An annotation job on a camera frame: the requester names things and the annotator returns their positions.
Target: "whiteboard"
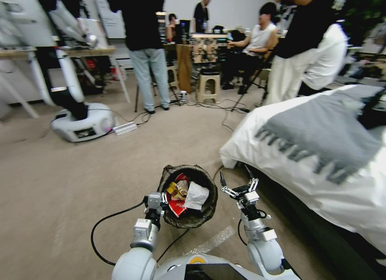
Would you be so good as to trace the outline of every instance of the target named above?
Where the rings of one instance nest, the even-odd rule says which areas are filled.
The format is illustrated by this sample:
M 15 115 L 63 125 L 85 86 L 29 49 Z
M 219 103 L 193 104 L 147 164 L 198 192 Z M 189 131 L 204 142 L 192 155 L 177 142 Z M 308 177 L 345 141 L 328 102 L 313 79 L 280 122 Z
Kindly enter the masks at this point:
M 95 0 L 96 8 L 101 17 L 102 25 L 106 36 L 109 39 L 124 39 L 125 25 L 123 23 L 121 11 L 114 13 L 110 10 L 109 3 L 106 0 Z

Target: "light blue jeans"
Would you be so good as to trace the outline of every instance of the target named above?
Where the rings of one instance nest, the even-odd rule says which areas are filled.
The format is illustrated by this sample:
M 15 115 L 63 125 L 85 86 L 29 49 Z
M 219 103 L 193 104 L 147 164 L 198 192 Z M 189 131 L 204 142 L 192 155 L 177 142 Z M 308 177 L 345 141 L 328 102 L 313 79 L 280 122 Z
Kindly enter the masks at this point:
M 134 67 L 134 73 L 144 100 L 144 107 L 148 111 L 154 110 L 154 99 L 151 86 L 150 68 L 153 71 L 160 101 L 163 107 L 169 107 L 168 71 L 166 68 L 165 50 L 142 49 L 130 51 L 130 59 Z

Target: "hair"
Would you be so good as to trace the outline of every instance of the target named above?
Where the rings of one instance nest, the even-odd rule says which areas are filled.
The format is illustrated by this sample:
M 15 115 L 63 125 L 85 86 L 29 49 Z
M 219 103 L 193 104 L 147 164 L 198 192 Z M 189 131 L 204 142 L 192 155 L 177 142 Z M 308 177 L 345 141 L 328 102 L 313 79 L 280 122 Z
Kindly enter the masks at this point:
M 172 20 L 172 18 L 177 19 L 177 16 L 175 14 L 169 15 L 169 22 Z
M 276 4 L 273 2 L 267 2 L 260 9 L 260 15 L 262 14 L 270 14 L 271 19 L 273 19 L 276 15 Z

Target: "beige carpet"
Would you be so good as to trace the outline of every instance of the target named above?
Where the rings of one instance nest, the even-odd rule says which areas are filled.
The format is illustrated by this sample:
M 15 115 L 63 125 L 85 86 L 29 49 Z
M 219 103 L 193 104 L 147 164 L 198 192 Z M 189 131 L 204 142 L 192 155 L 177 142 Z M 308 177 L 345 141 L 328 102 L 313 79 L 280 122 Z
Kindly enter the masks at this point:
M 134 100 L 132 73 L 127 85 Z M 243 103 L 250 108 L 261 95 L 261 90 L 252 87 Z M 222 92 L 222 99 L 237 98 L 236 90 Z M 125 102 L 116 82 L 105 94 L 87 101 L 105 103 L 127 119 L 135 117 L 134 103 Z M 224 107 L 232 105 L 222 103 Z M 168 112 L 158 108 L 150 121 L 134 132 L 71 144 L 49 128 L 59 108 L 34 107 L 39 119 L 14 108 L 0 126 L 0 271 L 1 278 L 7 280 L 109 279 L 112 266 L 103 263 L 90 244 L 94 223 L 155 191 L 165 165 L 198 164 L 213 175 L 221 165 L 218 151 L 231 136 L 221 126 L 224 110 L 172 106 Z M 229 113 L 226 124 L 235 128 L 243 116 Z M 224 170 L 224 175 L 231 187 L 246 183 L 240 170 Z M 303 279 L 334 279 L 312 243 L 305 241 L 263 194 L 258 206 L 272 215 L 267 224 L 276 230 L 285 257 Z M 99 226 L 95 241 L 102 255 L 116 261 L 129 249 L 132 226 L 142 212 L 139 208 Z M 254 271 L 237 236 L 239 218 L 235 202 L 219 193 L 213 219 L 189 231 L 161 263 L 189 252 L 230 226 L 236 234 L 210 253 Z M 162 221 L 155 258 L 182 232 Z

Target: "mesh trash bin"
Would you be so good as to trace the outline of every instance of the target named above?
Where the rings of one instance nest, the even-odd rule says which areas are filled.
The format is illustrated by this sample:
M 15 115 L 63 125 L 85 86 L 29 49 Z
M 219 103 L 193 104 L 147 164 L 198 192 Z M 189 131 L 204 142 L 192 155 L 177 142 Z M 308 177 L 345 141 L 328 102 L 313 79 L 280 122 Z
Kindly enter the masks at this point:
M 165 166 L 162 173 L 158 192 L 166 192 L 170 183 L 174 181 L 179 174 L 185 174 L 191 181 L 196 184 L 209 189 L 209 196 L 206 199 L 203 210 L 187 209 L 180 217 L 177 217 L 169 208 L 165 209 L 164 220 L 166 223 L 178 229 L 198 228 L 206 221 L 210 220 L 216 210 L 217 204 L 217 187 L 214 184 L 209 174 L 198 165 L 179 165 L 172 167 Z

